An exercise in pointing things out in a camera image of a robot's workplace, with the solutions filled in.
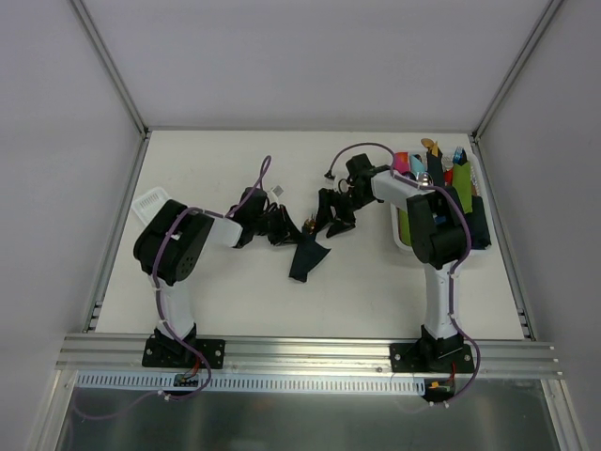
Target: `plastic container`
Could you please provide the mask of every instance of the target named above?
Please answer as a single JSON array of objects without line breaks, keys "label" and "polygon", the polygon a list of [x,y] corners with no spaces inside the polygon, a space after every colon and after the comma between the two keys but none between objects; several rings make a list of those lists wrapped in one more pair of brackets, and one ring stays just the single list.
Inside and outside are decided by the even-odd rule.
[{"label": "plastic container", "polygon": [[[427,153],[427,151],[424,150],[423,148],[421,148],[419,151],[410,151],[409,155],[420,155],[422,157],[422,160],[425,161],[426,153]],[[443,151],[442,167],[444,168],[445,171],[448,169],[451,169],[453,167],[453,155],[454,154],[455,154],[454,152],[449,152],[448,150],[446,152]],[[482,200],[483,200],[483,203],[485,206],[486,223],[488,225],[488,233],[490,235],[490,243],[491,243],[486,249],[474,249],[470,252],[471,256],[478,256],[478,255],[482,255],[482,254],[490,251],[490,249],[497,242],[497,235],[495,234],[495,227],[493,226],[493,222],[492,222],[492,213],[490,211],[490,204],[488,202],[488,193],[486,192],[486,188],[485,188],[485,184],[484,184],[484,177],[482,175],[482,168],[480,167],[480,162],[478,161],[478,159],[476,158],[476,156],[473,153],[467,152],[467,155],[468,155],[468,161],[471,163],[471,182],[473,183],[473,185],[476,189],[476,193],[480,197],[482,197]],[[393,204],[391,204],[391,216],[393,217],[394,242],[396,243],[396,245],[398,246],[398,248],[401,250],[402,253],[413,254],[413,249],[410,246],[405,245],[401,241],[401,234],[400,234],[400,229],[399,229],[399,224],[398,224],[399,223],[398,208],[395,207]]]},{"label": "plastic container", "polygon": [[165,205],[165,202],[170,198],[171,196],[163,188],[157,186],[141,196],[136,197],[133,202],[131,202],[131,209],[135,212],[136,216],[140,218],[142,224],[147,226],[162,206]]}]

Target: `metal extrusion bar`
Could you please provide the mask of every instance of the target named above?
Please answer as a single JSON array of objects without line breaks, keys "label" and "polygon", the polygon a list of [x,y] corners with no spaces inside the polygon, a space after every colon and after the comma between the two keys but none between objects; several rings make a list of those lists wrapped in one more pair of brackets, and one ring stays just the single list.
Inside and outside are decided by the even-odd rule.
[{"label": "metal extrusion bar", "polygon": [[[206,338],[226,341],[223,373],[388,378],[393,375],[389,345],[413,341],[239,336]],[[69,334],[56,367],[144,371],[146,369],[142,368],[141,361],[146,339],[147,336],[141,334]],[[559,380],[563,377],[554,347],[549,343],[482,340],[479,345],[482,350],[479,377],[482,379]],[[421,373],[411,375],[433,376]]]},{"label": "metal extrusion bar", "polygon": [[548,30],[548,27],[551,25],[551,23],[557,16],[557,12],[559,11],[564,1],[565,0],[550,0],[547,3],[547,6],[545,7],[543,13],[536,21],[534,28],[526,38],[526,42],[524,42],[524,45],[522,45],[522,48],[517,54],[516,59],[514,60],[511,68],[507,71],[505,78],[503,78],[503,81],[497,89],[495,96],[486,108],[486,111],[482,119],[480,120],[478,127],[476,127],[476,143],[480,141],[480,138],[485,132],[486,127],[492,120],[493,116],[495,116],[495,113],[497,113],[497,110],[501,106],[503,100],[509,93],[514,83],[516,82],[517,77],[523,71],[526,63],[532,55],[532,52],[540,42],[541,37],[545,35],[545,32]]},{"label": "metal extrusion bar", "polygon": [[516,301],[516,305],[518,308],[518,314],[522,313],[526,318],[526,326],[530,331],[530,336],[532,339],[536,339],[537,337],[537,329],[536,323],[532,317],[532,307],[528,302],[527,297],[524,295],[522,290],[523,282],[521,277],[519,276],[519,271],[517,270],[515,264],[514,253],[511,250],[511,246],[509,245],[509,241],[507,240],[507,235],[505,233],[505,227],[503,226],[501,216],[499,215],[499,209],[497,206],[497,201],[495,198],[495,192],[493,186],[488,178],[488,174],[486,172],[486,159],[485,152],[482,152],[483,146],[482,142],[480,144],[472,143],[473,152],[480,160],[480,166],[482,168],[482,174],[484,178],[485,188],[488,192],[488,199],[490,203],[490,211],[492,212],[492,220],[495,227],[495,232],[497,233],[497,239],[499,241],[499,247],[501,249],[501,255],[503,258],[503,263],[505,265],[505,270],[507,271],[507,278],[509,279],[509,285],[511,287],[512,293],[514,295],[514,300]]},{"label": "metal extrusion bar", "polygon": [[40,406],[39,420],[34,425],[27,449],[40,451],[56,449],[76,377],[77,371],[55,371],[52,392]]},{"label": "metal extrusion bar", "polygon": [[146,125],[140,112],[138,111],[133,99],[131,98],[130,91],[128,91],[123,79],[121,78],[121,74],[119,70],[116,68],[115,61],[111,57],[111,54],[106,47],[106,44],[102,40],[102,36],[98,31],[98,28],[94,24],[92,16],[90,15],[89,10],[85,6],[84,0],[69,0],[69,3],[73,7],[73,11],[80,23],[82,24],[84,31],[89,37],[94,50],[96,51],[98,57],[100,58],[100,62],[104,66],[104,69],[109,75],[113,86],[116,89],[117,94],[121,98],[125,109],[130,115],[133,124],[141,135],[146,135]]},{"label": "metal extrusion bar", "polygon": [[131,167],[130,175],[128,176],[128,183],[125,187],[125,192],[119,203],[119,210],[115,218],[115,222],[111,231],[110,240],[106,246],[104,255],[102,256],[102,263],[100,270],[96,276],[96,280],[93,285],[93,292],[90,301],[90,308],[87,313],[87,317],[84,323],[84,331],[87,331],[90,327],[90,322],[95,316],[95,310],[100,308],[102,300],[104,299],[104,293],[109,284],[109,278],[113,271],[113,265],[115,264],[116,252],[121,242],[121,235],[123,235],[123,229],[128,219],[128,212],[130,211],[131,200],[135,192],[135,187],[142,171],[142,163],[146,157],[146,150],[148,148],[148,142],[150,140],[150,133],[142,140],[140,146],[137,149],[133,166]]},{"label": "metal extrusion bar", "polygon": [[560,449],[588,450],[584,434],[574,415],[565,381],[541,381],[541,384]]}]

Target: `yellow object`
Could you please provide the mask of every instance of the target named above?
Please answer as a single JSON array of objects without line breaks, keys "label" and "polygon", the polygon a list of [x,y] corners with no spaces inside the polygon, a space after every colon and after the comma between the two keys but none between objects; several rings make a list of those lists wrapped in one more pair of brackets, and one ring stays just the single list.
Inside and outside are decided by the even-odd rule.
[{"label": "yellow object", "polygon": [[439,156],[439,142],[434,142],[430,138],[422,139],[422,146],[428,149],[435,157]]}]

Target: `white wall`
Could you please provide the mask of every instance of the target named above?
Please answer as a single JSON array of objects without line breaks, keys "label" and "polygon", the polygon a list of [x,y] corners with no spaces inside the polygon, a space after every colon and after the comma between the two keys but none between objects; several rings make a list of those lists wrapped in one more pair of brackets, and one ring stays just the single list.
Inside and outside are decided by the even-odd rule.
[{"label": "white wall", "polygon": [[150,126],[471,131],[547,0],[86,0]]},{"label": "white wall", "polygon": [[485,133],[487,170],[540,338],[601,449],[601,2],[565,2]]},{"label": "white wall", "polygon": [[0,3],[0,437],[24,449],[138,136],[65,0]]}]

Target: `black bracket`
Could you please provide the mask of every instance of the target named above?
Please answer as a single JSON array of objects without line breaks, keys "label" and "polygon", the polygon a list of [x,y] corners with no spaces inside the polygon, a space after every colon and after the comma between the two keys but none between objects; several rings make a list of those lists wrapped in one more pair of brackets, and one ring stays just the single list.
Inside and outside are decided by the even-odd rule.
[{"label": "black bracket", "polygon": [[392,343],[390,358],[393,373],[451,373],[455,363],[455,374],[471,374],[474,371],[470,345],[449,354],[435,365],[414,352],[416,343]]},{"label": "black bracket", "polygon": [[[225,357],[225,340],[196,338],[196,326],[184,338],[184,341],[202,352],[211,369],[222,369]],[[161,334],[155,329],[154,334],[146,341],[142,366],[146,368],[182,368],[194,366],[196,357],[175,340]]]}]

